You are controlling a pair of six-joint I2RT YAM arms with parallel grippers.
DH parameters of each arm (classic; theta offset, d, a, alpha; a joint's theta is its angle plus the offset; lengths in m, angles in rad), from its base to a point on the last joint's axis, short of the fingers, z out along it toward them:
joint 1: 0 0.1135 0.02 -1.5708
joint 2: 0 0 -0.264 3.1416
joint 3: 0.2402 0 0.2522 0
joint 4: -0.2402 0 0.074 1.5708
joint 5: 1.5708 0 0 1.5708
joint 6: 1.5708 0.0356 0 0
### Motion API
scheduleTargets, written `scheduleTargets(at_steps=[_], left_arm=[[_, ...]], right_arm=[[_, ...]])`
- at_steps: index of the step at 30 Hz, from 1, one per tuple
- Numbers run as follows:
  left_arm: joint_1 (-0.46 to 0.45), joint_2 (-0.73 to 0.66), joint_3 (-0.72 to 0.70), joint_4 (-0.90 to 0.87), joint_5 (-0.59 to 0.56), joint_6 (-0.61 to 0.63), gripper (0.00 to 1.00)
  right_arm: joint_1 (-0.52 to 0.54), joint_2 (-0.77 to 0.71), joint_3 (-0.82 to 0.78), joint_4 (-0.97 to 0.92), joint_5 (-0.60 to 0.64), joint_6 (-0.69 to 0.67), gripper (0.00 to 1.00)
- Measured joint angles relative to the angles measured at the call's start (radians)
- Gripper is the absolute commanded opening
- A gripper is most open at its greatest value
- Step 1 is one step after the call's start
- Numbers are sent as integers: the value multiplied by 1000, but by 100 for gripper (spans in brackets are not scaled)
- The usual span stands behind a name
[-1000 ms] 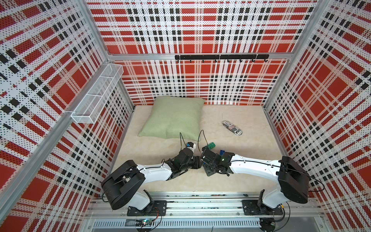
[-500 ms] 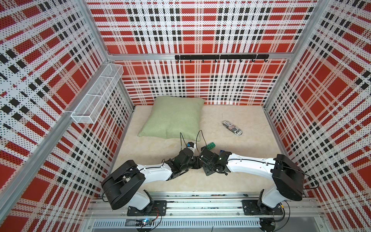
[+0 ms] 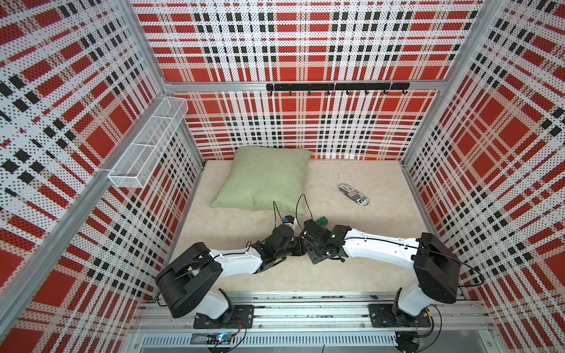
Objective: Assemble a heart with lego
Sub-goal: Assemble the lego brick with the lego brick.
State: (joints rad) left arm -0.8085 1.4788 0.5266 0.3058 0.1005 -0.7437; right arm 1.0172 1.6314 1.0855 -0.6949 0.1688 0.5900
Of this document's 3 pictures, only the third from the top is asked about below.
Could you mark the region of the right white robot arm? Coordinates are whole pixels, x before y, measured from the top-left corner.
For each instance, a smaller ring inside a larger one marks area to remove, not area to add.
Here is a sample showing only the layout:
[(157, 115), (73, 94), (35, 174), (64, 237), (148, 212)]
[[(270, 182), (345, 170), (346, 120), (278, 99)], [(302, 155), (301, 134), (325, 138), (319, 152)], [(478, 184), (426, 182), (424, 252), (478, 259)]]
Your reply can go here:
[(457, 301), (461, 262), (435, 235), (423, 232), (419, 238), (391, 238), (343, 225), (329, 230), (309, 220), (300, 238), (313, 264), (362, 257), (410, 271), (413, 281), (397, 291), (395, 315), (416, 317), (430, 304)]

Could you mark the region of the green 2x4 lego brick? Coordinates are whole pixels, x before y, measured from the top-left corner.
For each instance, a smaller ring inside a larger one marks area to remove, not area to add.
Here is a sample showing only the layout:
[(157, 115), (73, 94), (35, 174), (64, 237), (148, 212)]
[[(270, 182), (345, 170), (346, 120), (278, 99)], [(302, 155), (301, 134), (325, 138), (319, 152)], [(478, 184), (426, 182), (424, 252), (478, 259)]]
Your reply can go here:
[(319, 219), (315, 220), (315, 224), (317, 224), (320, 227), (326, 227), (329, 224), (329, 221), (326, 217), (322, 216)]

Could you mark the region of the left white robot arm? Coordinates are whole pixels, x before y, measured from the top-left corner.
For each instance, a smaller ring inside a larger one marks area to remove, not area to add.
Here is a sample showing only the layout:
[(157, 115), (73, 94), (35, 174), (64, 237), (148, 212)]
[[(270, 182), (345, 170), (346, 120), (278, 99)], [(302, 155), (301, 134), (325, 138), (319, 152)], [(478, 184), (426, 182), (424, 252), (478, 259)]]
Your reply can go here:
[(220, 251), (203, 242), (193, 244), (157, 275), (155, 301), (165, 305), (175, 319), (195, 313), (220, 325), (230, 324), (235, 305), (222, 289), (213, 289), (215, 283), (226, 277), (259, 274), (288, 257), (303, 256), (306, 247), (295, 235), (297, 226), (294, 217), (286, 216), (269, 237), (239, 250)]

